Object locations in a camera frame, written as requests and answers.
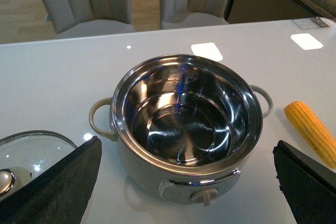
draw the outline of pot handle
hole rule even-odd
[[[104,137],[107,137],[109,138],[110,140],[112,140],[113,142],[116,142],[118,140],[117,136],[116,136],[116,133],[113,132],[113,131],[103,131],[101,129],[99,129],[95,123],[94,123],[94,120],[93,120],[93,117],[94,117],[94,114],[96,113],[96,111],[104,106],[104,105],[111,105],[111,102],[112,102],[112,97],[108,97],[108,98],[104,98],[104,99],[101,99],[99,100],[98,102],[96,102],[91,110],[90,110],[90,114],[89,114],[89,123],[90,123],[90,126],[91,128],[96,132],[98,133],[99,135],[101,136],[104,136]]]
[[[262,89],[261,87],[259,86],[255,86],[255,85],[250,85],[250,87],[253,89],[254,92],[257,92],[259,94],[262,95],[262,97],[265,98],[265,100],[267,101],[267,104],[268,104],[268,110],[266,112],[263,113],[263,119],[265,117],[267,117],[273,110],[273,100],[271,98],[271,96],[264,90]]]

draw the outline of glossy table surface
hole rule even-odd
[[[321,163],[287,120],[284,107],[308,104],[336,136],[336,24],[301,29],[292,20],[148,31],[0,45],[0,138],[30,130],[55,131],[82,144],[93,104],[113,95],[119,80],[142,61],[193,54],[213,42],[222,64],[265,89],[274,110],[237,184],[209,207],[179,205],[149,195],[123,169],[116,143],[103,142],[98,180],[82,223],[296,223],[279,190],[272,150],[285,140]],[[323,44],[303,50],[290,37],[309,33]],[[263,110],[266,102],[260,98]],[[96,124],[109,129],[109,108]]]

